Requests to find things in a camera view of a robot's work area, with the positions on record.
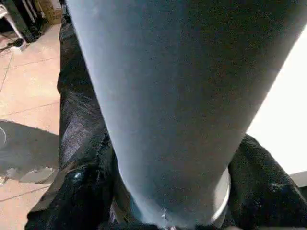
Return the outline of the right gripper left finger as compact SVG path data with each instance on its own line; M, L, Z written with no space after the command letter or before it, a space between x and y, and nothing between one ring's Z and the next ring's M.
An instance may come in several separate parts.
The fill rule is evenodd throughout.
M60 171L27 215L27 230L139 230L111 221L115 155L108 134L61 142Z

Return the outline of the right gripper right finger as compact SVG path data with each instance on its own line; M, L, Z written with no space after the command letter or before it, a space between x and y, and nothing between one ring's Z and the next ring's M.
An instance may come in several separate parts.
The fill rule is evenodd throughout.
M238 227L307 226L307 199L253 137L244 136L228 169L229 207Z

